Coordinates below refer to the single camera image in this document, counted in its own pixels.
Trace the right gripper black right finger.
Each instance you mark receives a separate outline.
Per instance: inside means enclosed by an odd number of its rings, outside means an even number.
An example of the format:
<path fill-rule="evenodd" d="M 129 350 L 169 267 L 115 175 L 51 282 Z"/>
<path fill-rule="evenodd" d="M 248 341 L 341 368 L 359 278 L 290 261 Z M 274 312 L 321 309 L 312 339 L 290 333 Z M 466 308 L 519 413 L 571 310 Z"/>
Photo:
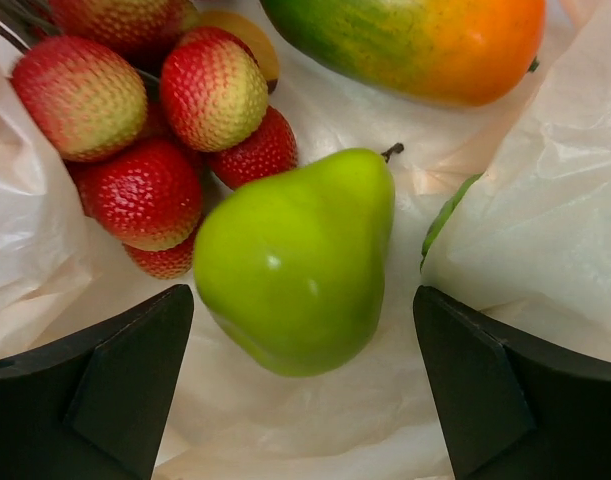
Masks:
<path fill-rule="evenodd" d="M 439 290 L 416 334 L 458 479 L 611 479 L 611 363 L 503 324 Z"/>

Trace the fake mango green orange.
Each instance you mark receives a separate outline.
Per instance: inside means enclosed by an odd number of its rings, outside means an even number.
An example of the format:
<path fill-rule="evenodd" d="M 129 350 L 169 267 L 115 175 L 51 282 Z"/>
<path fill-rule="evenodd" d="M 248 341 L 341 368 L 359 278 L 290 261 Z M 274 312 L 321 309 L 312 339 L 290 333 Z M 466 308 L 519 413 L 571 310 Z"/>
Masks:
<path fill-rule="evenodd" d="M 542 0 L 264 1 L 276 31 L 345 77 L 423 102 L 492 103 L 535 63 Z"/>

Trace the translucent orange plastic bag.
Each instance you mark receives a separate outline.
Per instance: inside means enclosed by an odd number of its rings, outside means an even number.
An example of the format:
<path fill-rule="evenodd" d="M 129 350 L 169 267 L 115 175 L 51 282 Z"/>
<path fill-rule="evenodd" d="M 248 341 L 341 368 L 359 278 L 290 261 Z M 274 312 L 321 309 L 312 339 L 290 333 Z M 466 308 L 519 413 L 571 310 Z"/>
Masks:
<path fill-rule="evenodd" d="M 271 40 L 273 103 L 301 156 L 405 146 L 373 341 L 305 379 L 256 365 L 202 304 L 181 365 L 157 479 L 448 479 L 452 469 L 415 334 L 435 285 L 546 341 L 611 361 L 611 1 L 552 1 L 538 69 L 477 109 L 360 85 Z M 84 216 L 65 168 L 7 81 L 0 36 L 0 359 L 114 316 L 166 288 Z M 432 244 L 442 205 L 467 191 Z"/>

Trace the green fake custard apple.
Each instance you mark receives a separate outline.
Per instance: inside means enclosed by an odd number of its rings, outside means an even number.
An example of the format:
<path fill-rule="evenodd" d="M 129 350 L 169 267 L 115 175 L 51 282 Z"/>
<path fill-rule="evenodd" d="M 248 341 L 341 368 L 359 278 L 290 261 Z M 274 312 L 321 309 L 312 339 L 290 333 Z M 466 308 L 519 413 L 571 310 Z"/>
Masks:
<path fill-rule="evenodd" d="M 474 174 L 467 178 L 457 189 L 457 191 L 444 202 L 441 209 L 435 216 L 434 220 L 430 224 L 425 234 L 422 247 L 421 247 L 421 261 L 419 265 L 419 271 L 423 270 L 425 260 L 429 253 L 429 250 L 443 229 L 445 223 L 448 221 L 449 217 L 452 215 L 458 204 L 461 202 L 462 198 L 465 196 L 469 188 L 478 181 L 484 175 L 483 172 Z"/>

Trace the green fake pear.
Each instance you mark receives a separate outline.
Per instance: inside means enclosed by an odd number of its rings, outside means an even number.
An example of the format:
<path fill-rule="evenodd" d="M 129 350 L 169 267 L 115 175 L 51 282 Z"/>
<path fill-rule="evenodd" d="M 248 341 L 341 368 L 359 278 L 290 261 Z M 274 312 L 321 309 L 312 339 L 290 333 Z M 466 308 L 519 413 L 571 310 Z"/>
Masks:
<path fill-rule="evenodd" d="M 394 219 L 389 160 L 403 149 L 338 151 L 253 181 L 208 215 L 194 248 L 197 293 L 263 368 L 319 375 L 373 337 Z"/>

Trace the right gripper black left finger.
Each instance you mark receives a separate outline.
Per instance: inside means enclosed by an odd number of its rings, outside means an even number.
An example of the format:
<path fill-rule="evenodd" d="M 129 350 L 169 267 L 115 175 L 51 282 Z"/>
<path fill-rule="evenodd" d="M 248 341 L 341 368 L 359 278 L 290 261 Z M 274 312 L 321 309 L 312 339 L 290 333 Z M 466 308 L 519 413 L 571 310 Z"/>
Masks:
<path fill-rule="evenodd" d="M 0 479 L 149 479 L 189 337 L 177 284 L 0 359 Z"/>

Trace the red fake lychee bunch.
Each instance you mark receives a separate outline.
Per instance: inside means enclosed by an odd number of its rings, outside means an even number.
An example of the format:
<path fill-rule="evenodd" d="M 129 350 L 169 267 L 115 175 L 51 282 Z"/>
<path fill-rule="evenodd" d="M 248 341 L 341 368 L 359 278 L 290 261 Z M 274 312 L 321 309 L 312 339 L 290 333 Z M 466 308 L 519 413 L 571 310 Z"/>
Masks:
<path fill-rule="evenodd" d="M 43 24 L 52 24 L 51 15 L 35 1 L 21 1 L 14 7 L 10 1 L 0 1 L 4 24 L 12 32 L 25 36 L 31 43 L 49 37 Z M 232 35 L 248 48 L 268 82 L 268 90 L 276 88 L 279 74 L 278 56 L 269 37 L 251 20 L 233 12 L 210 10 L 199 14 L 199 24 L 185 33 L 181 41 L 188 43 L 208 36 Z M 148 103 L 147 117 L 137 137 L 139 143 L 151 144 L 154 140 L 166 140 L 176 145 L 195 176 L 202 175 L 205 166 L 210 167 L 227 187 L 236 189 L 250 181 L 283 173 L 297 167 L 297 145 L 291 126 L 284 116 L 269 106 L 254 133 L 240 144 L 222 152 L 201 153 L 183 144 L 172 132 L 164 118 L 160 101 Z M 125 244 L 126 254 L 146 274 L 162 280 L 175 279 L 190 270 L 192 265 L 196 231 L 178 245 L 158 251 L 146 251 Z"/>

